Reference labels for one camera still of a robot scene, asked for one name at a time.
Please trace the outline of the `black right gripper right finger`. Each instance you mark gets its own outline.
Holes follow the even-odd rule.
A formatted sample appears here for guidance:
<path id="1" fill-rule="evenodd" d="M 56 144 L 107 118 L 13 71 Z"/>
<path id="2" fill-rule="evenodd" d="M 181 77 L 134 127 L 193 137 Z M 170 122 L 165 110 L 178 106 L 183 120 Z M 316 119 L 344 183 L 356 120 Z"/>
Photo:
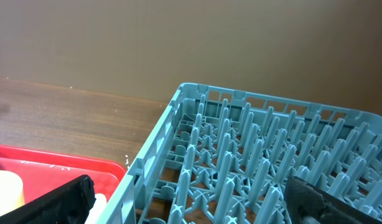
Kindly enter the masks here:
<path id="1" fill-rule="evenodd" d="M 288 178 L 284 201 L 293 224 L 381 223 L 297 176 Z"/>

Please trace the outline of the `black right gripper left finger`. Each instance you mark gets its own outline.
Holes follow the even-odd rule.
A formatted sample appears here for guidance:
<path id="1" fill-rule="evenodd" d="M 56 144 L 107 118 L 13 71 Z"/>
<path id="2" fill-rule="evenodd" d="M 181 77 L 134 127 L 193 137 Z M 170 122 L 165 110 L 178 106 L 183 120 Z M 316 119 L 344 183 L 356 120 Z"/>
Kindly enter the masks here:
<path id="1" fill-rule="evenodd" d="M 0 224 L 84 224 L 95 202 L 93 180 L 81 175 L 0 216 Z"/>

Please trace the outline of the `yellow plastic cup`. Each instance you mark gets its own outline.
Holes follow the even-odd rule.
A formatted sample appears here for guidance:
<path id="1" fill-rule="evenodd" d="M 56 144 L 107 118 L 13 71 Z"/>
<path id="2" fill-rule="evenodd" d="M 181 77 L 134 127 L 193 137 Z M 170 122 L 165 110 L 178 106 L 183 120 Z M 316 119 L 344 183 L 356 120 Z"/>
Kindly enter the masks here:
<path id="1" fill-rule="evenodd" d="M 14 172 L 0 170 L 0 216 L 25 204 L 24 184 Z"/>

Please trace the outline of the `grey dishwasher rack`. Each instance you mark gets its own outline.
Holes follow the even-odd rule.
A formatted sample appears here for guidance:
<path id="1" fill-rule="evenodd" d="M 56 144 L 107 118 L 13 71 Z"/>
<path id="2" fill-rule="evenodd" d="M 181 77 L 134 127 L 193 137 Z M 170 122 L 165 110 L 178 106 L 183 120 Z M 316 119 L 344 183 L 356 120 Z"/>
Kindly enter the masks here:
<path id="1" fill-rule="evenodd" d="M 99 223 L 290 223 L 298 176 L 382 222 L 382 116 L 181 84 Z"/>

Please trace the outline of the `white plastic spoon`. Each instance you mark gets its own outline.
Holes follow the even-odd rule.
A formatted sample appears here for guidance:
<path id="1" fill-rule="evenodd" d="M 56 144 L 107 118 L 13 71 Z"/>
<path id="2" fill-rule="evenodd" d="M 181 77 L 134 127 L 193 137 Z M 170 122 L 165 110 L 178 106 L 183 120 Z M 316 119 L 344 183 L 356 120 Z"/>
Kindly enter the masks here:
<path id="1" fill-rule="evenodd" d="M 85 224 L 96 224 L 100 215 L 106 207 L 107 199 L 104 194 L 96 194 L 96 201 L 93 208 L 89 211 L 89 215 L 85 221 Z"/>

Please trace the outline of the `red plastic tray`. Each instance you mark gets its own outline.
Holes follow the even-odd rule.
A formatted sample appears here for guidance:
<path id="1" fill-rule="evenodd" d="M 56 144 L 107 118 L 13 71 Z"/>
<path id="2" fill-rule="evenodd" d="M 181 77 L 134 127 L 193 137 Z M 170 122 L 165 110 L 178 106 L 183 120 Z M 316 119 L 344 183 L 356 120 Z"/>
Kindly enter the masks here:
<path id="1" fill-rule="evenodd" d="M 94 182 L 97 194 L 110 199 L 126 169 L 117 162 L 0 144 L 0 170 L 19 175 L 26 203 L 81 175 Z"/>

